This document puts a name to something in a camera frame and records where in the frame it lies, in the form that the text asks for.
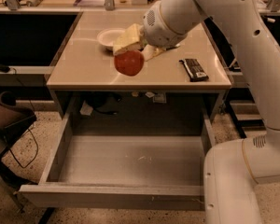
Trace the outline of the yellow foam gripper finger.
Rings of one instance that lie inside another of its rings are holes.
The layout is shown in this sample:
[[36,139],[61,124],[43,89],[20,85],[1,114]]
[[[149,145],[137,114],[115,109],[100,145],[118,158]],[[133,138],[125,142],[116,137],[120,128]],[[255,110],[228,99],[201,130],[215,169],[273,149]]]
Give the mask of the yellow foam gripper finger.
[[159,56],[163,52],[165,52],[165,48],[159,48],[151,45],[146,45],[141,51],[146,62],[153,59],[154,57]]
[[143,47],[143,26],[134,23],[128,27],[114,42],[113,54],[115,56]]

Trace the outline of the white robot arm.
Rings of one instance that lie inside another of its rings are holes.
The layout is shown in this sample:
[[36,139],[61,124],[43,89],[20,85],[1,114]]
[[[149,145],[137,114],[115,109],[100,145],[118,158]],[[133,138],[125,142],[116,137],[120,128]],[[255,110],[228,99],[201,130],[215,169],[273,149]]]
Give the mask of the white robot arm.
[[145,45],[170,48],[201,21],[226,37],[245,86],[232,97],[250,98],[265,134],[217,144],[203,165],[207,224],[262,224],[255,187],[280,182],[280,46],[263,22],[255,0],[160,0],[141,24],[113,45],[119,55]]

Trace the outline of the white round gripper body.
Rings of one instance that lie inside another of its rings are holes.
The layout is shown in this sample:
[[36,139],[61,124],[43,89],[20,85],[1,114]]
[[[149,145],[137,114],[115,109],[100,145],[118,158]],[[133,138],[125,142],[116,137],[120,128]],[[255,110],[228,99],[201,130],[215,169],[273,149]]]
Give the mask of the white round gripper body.
[[180,35],[172,31],[161,15],[161,2],[155,3],[143,17],[143,33],[149,45],[171,48],[184,40],[188,34]]

